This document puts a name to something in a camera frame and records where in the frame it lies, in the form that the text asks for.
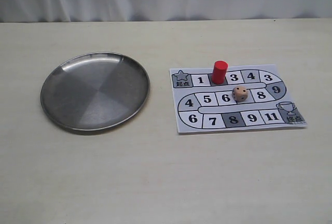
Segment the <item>round steel plate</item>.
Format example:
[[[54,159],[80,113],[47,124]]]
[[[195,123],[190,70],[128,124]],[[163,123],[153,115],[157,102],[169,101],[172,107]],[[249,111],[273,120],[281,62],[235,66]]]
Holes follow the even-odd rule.
[[[148,73],[135,59],[93,52],[57,66],[43,83],[40,104],[45,115],[65,130],[98,132],[134,117],[149,92]]]

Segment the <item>wooden die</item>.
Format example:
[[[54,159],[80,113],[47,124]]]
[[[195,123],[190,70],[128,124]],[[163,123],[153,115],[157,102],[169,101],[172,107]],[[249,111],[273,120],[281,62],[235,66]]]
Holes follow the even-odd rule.
[[[248,97],[247,88],[244,86],[235,86],[232,90],[232,96],[236,102],[243,102]]]

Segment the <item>red cylinder game piece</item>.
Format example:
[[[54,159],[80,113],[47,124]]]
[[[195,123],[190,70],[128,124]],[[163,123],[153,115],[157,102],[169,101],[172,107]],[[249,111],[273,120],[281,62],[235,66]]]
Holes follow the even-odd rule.
[[[228,63],[225,61],[216,61],[214,63],[212,72],[212,83],[221,85],[224,83],[226,72],[228,69]]]

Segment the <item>printed paper game board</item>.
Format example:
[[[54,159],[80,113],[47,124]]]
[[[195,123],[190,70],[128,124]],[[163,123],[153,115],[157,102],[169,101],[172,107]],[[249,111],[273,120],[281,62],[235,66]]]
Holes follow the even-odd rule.
[[[307,126],[274,64],[231,66],[222,85],[212,72],[170,69],[179,134]],[[234,100],[235,86],[247,88],[245,101]]]

